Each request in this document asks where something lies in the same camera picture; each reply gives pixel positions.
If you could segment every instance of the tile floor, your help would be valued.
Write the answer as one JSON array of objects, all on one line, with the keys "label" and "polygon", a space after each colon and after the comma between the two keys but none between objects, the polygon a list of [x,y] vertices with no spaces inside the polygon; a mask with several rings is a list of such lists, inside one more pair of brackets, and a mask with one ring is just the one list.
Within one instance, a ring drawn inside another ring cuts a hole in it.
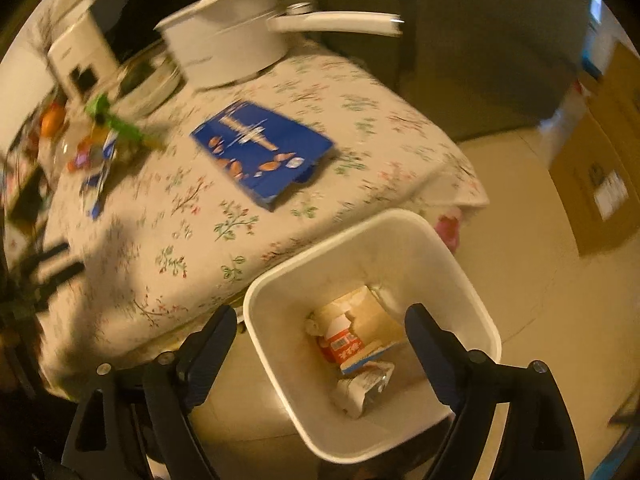
[{"label": "tile floor", "polygon": [[[536,130],[462,144],[491,205],[463,227],[457,258],[502,337],[502,361],[547,362],[574,422],[587,475],[617,440],[609,417],[640,378],[640,236],[578,258]],[[488,477],[506,407],[476,479]],[[193,423],[222,478],[311,480],[318,460],[272,389],[248,335],[236,339]],[[425,468],[408,478],[422,478]]]}]

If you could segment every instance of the white box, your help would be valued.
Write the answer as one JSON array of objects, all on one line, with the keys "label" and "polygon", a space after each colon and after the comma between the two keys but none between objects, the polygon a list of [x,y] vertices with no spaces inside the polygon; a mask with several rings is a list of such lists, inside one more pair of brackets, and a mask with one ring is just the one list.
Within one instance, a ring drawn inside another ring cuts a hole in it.
[{"label": "white box", "polygon": [[332,403],[340,371],[324,360],[304,322],[315,308],[361,285],[403,326],[406,309],[422,303],[468,350],[481,349],[496,362],[502,351],[497,328],[457,261],[429,223],[406,210],[380,213],[257,278],[244,298],[249,334],[300,436],[335,463],[372,458],[451,413],[408,344],[380,357],[396,370],[361,418]]}]

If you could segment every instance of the tablecloth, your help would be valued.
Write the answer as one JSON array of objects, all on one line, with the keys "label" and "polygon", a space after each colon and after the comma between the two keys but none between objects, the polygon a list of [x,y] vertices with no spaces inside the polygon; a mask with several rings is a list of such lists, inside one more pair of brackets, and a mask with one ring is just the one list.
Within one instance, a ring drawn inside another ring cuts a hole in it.
[{"label": "tablecloth", "polygon": [[[189,136],[237,99],[336,143],[314,181],[274,212],[254,205]],[[82,175],[64,174],[58,184],[45,245],[66,238],[86,272],[59,290],[42,319],[41,364],[53,383],[212,311],[266,269],[384,208],[487,204],[443,131],[311,42],[244,84],[194,92],[187,83],[140,125],[167,131],[168,148],[110,192],[96,221],[80,207]]]}]

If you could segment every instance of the white handle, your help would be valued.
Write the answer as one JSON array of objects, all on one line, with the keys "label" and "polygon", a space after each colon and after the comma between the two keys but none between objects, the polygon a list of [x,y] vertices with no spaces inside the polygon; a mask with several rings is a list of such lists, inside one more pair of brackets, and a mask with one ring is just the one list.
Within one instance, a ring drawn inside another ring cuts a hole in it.
[{"label": "white handle", "polygon": [[272,32],[361,32],[380,36],[400,36],[403,21],[397,14],[382,12],[310,12],[295,16],[276,16],[267,20]]}]

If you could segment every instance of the blue package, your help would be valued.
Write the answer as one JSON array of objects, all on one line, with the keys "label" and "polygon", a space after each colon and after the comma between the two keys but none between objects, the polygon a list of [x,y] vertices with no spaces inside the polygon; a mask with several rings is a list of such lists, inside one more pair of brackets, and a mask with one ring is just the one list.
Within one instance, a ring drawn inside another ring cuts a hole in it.
[{"label": "blue package", "polygon": [[307,182],[334,145],[303,124],[248,101],[236,101],[191,136],[268,210],[289,184]]}]

